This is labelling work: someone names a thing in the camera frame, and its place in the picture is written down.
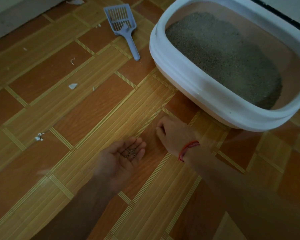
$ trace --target crosshatch tile pattern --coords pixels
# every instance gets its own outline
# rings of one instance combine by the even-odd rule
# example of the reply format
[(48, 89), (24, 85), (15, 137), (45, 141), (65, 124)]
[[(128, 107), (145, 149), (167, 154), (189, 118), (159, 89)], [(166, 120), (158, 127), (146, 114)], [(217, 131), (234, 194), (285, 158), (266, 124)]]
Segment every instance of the crosshatch tile pattern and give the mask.
[[(219, 160), (300, 206), (300, 110), (264, 133), (227, 128), (150, 55), (150, 33), (175, 0), (84, 1), (61, 3), (0, 39), (0, 239), (31, 238), (89, 180), (92, 156), (131, 135), (147, 142), (145, 157), (88, 239), (245, 239), (201, 178), (157, 139), (165, 115), (192, 126)], [(103, 12), (122, 3), (138, 25), (138, 62)]]

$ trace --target hand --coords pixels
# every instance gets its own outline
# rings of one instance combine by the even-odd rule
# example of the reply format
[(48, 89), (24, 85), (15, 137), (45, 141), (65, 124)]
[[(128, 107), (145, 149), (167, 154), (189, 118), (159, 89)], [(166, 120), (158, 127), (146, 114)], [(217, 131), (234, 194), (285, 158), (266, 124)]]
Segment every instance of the hand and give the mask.
[(164, 147), (176, 157), (179, 156), (180, 151), (187, 143), (196, 140), (192, 128), (174, 117), (165, 116), (161, 118), (156, 130)]
[(146, 145), (142, 138), (135, 137), (112, 143), (99, 153), (94, 176), (113, 193), (119, 193), (144, 156)]

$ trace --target person's right arm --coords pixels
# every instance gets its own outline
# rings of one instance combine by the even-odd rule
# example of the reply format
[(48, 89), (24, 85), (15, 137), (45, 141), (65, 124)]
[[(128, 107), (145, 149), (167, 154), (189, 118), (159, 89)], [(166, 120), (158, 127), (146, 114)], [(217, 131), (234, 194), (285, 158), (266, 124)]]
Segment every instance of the person's right arm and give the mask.
[[(195, 133), (182, 121), (164, 117), (157, 135), (167, 150), (178, 156)], [(300, 239), (300, 209), (265, 190), (219, 161), (203, 146), (189, 148), (183, 160), (193, 168), (222, 201), (248, 240)]]

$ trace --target pink string bracelet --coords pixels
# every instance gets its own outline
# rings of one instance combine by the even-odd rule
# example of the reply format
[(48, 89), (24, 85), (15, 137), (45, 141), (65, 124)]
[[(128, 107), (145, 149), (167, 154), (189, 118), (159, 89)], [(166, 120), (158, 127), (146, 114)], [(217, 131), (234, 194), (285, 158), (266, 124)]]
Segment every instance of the pink string bracelet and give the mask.
[(189, 148), (192, 148), (192, 147), (195, 147), (195, 146), (200, 146), (199, 141), (194, 140), (194, 141), (190, 141), (189, 143), (187, 143), (187, 144), (182, 148), (182, 150), (180, 151), (179, 156), (178, 156), (178, 160), (184, 162), (183, 157), (184, 157), (184, 155), (186, 154), (187, 150), (188, 150)]

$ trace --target forearm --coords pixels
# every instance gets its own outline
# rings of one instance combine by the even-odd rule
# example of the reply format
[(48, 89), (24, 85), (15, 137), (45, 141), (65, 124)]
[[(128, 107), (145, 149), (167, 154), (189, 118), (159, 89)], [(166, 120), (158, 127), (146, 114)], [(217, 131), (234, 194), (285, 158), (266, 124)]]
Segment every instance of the forearm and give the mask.
[(86, 240), (113, 196), (93, 177), (32, 240)]
[(185, 162), (202, 177), (248, 240), (300, 239), (300, 209), (196, 146)]

